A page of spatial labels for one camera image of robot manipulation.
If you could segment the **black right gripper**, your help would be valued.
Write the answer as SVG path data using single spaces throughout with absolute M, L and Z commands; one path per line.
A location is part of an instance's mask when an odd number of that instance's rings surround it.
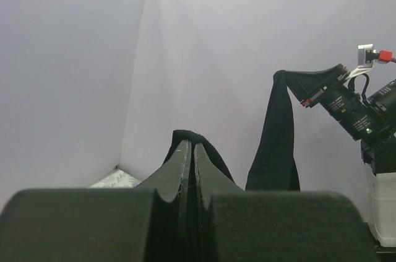
M 350 71 L 342 64 L 316 72 L 287 71 L 286 83 L 304 107 L 320 103 L 355 140 L 375 146 L 395 132 L 395 81 L 363 103 L 344 86 Z

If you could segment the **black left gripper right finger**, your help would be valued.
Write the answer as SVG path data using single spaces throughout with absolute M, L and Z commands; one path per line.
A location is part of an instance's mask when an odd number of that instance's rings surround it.
M 377 261 L 353 203 L 333 192 L 244 191 L 194 149 L 201 261 Z

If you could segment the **floral patterned table mat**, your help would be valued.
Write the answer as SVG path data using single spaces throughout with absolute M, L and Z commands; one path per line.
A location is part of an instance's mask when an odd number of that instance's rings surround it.
M 121 169 L 114 169 L 104 178 L 90 185 L 89 188 L 134 188 L 141 182 Z

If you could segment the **black t-shirt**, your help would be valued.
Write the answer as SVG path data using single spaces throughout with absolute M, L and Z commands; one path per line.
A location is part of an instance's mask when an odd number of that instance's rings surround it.
M 178 144 L 188 140 L 192 147 L 202 144 L 213 169 L 211 175 L 216 190 L 242 189 L 235 184 L 228 167 L 220 153 L 204 136 L 186 129 L 173 131 L 171 146 L 164 164 L 176 152 Z M 295 127 L 293 107 L 288 94 L 286 71 L 277 71 L 273 75 L 273 86 L 270 93 L 259 146 L 248 172 L 247 191 L 301 191 L 299 175 L 294 159 Z

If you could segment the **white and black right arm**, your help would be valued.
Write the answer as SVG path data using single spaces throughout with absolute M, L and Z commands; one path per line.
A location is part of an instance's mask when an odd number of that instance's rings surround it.
M 368 226 L 382 247 L 395 247 L 395 81 L 370 97 L 338 64 L 317 72 L 291 71 L 286 83 L 300 104 L 319 104 L 361 143 L 370 199 Z

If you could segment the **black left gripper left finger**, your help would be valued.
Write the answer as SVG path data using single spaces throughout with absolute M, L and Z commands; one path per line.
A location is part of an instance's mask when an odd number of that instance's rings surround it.
M 2 261 L 187 261 L 189 143 L 134 188 L 22 190 L 1 213 Z

